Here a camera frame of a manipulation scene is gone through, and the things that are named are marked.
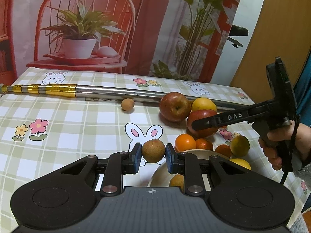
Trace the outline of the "person's right hand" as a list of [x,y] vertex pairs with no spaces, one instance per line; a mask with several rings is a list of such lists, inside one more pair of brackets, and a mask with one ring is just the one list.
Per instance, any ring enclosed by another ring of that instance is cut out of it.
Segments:
[[[295,124],[292,123],[289,126],[278,128],[268,132],[267,137],[274,142],[280,142],[282,140],[290,140],[294,131]],[[282,167],[282,159],[278,156],[276,149],[268,147],[262,138],[259,138],[259,145],[263,149],[264,155],[268,158],[272,168],[274,170],[280,170]],[[307,166],[310,163],[310,127],[300,123],[297,129],[295,146],[300,153],[303,166]]]

